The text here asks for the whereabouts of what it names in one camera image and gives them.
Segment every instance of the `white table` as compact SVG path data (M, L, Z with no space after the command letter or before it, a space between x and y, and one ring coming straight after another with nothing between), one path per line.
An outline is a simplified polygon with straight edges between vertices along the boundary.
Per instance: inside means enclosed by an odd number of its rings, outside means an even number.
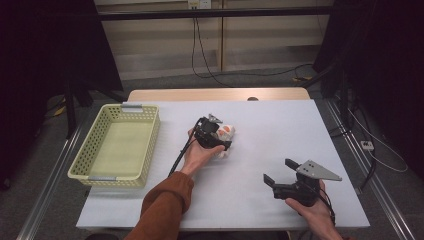
M222 89L211 89L219 94ZM144 189L92 188L77 227L131 228L139 219L144 195L166 178L187 140L187 130L198 118L212 113L236 128L230 154L213 159L195 177L192 205L181 222L182 230L293 230L306 228L302 217L282 200L273 198L272 189L263 182L263 173L277 183L291 184L295 172L284 165L285 158L298 163L309 159L343 178L326 181L327 193L336 212L336 224L342 228L367 227L369 222L355 194L334 145L313 100L245 100L247 96L264 99L267 89L226 89L226 101L206 101L205 94L190 95L195 101L148 102L149 92L130 95L131 101L159 105L161 127ZM280 90L283 96L287 89ZM169 91L158 90L154 96Z

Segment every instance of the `wall outlet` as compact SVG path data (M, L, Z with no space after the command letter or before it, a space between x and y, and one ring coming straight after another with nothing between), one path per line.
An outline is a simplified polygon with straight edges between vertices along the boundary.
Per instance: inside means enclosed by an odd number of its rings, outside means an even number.
M199 0L188 0L188 9L199 9Z
M374 150L374 146L371 141L361 141L362 149L372 151Z
M199 9L211 9L211 8L212 8L212 0L199 1Z

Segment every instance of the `metal pipe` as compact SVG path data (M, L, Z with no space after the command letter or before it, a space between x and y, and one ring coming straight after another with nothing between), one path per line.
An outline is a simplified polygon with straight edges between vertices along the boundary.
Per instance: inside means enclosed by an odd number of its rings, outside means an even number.
M248 8L248 9L198 9L167 10L146 12L99 12L98 14L55 14L66 18L99 18L101 21L176 19L176 18L215 18L215 17L258 17L258 16L301 16L328 15L332 13L356 12L360 6L318 6L287 8Z

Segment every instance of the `hand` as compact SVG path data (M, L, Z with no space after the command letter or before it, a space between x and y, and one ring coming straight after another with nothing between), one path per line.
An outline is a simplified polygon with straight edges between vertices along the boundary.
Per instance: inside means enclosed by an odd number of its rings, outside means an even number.
M190 139L190 142L190 147L184 155L184 165L180 170L180 172L187 174L190 177L193 177L200 168L205 166L209 159L211 159L215 154L218 154L225 149L223 145L219 145L211 149L203 148L194 137Z
M324 182L319 180L319 184L321 189L325 191ZM320 194L324 199L326 199L326 196L322 191L320 191ZM318 199L312 207L305 207L292 198L287 198L286 204L296 210L306 219L306 222L309 225L309 229L319 239L342 239L340 234L337 232L333 222L331 221L330 210L321 199Z

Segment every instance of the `person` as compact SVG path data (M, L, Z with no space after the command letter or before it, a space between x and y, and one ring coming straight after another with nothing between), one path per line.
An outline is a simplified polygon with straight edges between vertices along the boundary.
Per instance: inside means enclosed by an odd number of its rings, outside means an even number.
M146 194L142 203L140 219L125 240L177 239L182 216L189 209L191 203L191 193L194 187L192 177L213 156L223 150L224 146L222 145L205 149L193 137L191 145L184 154L183 167ZM306 219L310 230L320 239L342 239L330 219L328 209L321 200L309 208L294 199L286 199L286 204Z

